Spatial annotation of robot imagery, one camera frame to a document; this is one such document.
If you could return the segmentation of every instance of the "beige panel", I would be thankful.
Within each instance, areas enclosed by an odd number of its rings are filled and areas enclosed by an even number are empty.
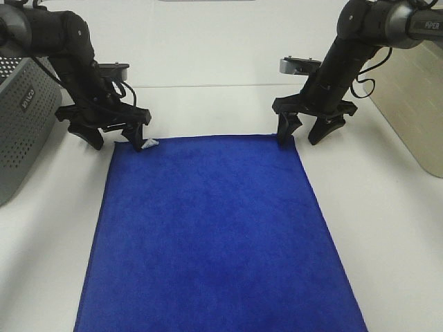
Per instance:
[[[370,61],[380,62],[381,50]],[[419,164],[443,178],[443,49],[426,41],[411,50],[395,49],[381,68],[371,96]],[[370,91],[371,83],[365,84]]]

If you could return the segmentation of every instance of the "white tabletop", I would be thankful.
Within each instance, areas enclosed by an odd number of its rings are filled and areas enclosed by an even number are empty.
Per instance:
[[[138,89],[146,137],[272,133],[273,99],[300,86]],[[302,163],[370,331],[443,331],[443,180],[427,174],[370,100]],[[57,123],[17,195],[0,207],[0,331],[73,330],[113,152]]]

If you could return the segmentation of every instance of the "perforated metal case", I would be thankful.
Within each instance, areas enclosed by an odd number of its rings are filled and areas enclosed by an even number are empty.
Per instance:
[[[0,205],[27,175],[61,101],[59,86],[33,60],[0,57]]]

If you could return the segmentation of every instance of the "blue towel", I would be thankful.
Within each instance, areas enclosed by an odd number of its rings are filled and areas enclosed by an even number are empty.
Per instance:
[[[160,142],[116,145],[75,331],[367,331],[293,142]]]

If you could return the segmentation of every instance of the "black robotic arm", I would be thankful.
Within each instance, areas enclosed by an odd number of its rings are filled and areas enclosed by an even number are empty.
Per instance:
[[[423,40],[443,40],[443,12],[431,10],[422,0],[350,0],[341,12],[334,40],[323,63],[285,58],[280,70],[308,75],[301,92],[277,98],[278,142],[302,125],[299,113],[316,116],[309,134],[315,145],[345,125],[344,115],[353,116],[357,107],[342,100],[364,64],[383,47],[413,48]]]
[[[122,135],[137,151],[143,145],[143,125],[151,120],[149,110],[120,101],[126,94],[124,83],[127,64],[99,64],[89,36],[87,23],[70,11],[49,12],[34,0],[6,0],[0,5],[0,55],[31,57],[48,75],[52,73],[39,62],[48,57],[74,105],[60,107],[58,120],[69,120],[69,132],[86,140],[96,149],[103,146],[98,131],[122,130]]]

